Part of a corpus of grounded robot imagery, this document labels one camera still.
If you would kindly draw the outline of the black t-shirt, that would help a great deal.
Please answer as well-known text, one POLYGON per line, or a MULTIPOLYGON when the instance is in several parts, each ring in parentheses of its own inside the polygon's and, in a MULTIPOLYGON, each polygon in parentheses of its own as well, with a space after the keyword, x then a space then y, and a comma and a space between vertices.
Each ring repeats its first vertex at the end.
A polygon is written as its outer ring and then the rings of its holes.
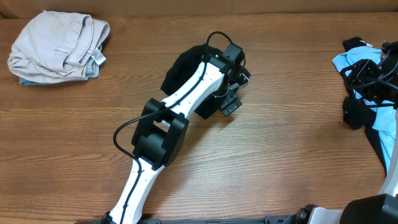
POLYGON ((203 119, 220 111, 228 87, 236 83, 244 53, 229 44, 225 51, 197 45, 182 53, 167 72, 161 90, 165 107, 187 119, 193 113, 203 119))

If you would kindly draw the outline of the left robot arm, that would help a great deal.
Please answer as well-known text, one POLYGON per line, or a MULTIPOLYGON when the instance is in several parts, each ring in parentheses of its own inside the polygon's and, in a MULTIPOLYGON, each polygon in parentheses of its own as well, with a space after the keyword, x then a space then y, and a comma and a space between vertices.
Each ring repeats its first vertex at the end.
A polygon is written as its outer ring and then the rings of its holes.
POLYGON ((149 192, 160 174, 182 148, 189 117, 197 112, 207 119, 219 110, 231 115, 241 105, 237 90, 248 84, 245 54, 229 44, 220 54, 205 52, 191 77, 162 101, 150 99, 137 124, 131 144, 132 168, 116 205, 102 223, 138 223, 149 192))

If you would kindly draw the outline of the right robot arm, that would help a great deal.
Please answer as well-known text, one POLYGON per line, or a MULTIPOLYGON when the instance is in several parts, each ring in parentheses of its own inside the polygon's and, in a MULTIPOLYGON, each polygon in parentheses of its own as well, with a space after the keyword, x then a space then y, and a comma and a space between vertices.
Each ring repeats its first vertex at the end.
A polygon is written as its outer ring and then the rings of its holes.
POLYGON ((386 175, 379 193, 342 210, 307 205, 285 223, 397 223, 397 42, 374 48, 360 37, 343 41, 333 60, 349 95, 343 119, 366 137, 386 175))

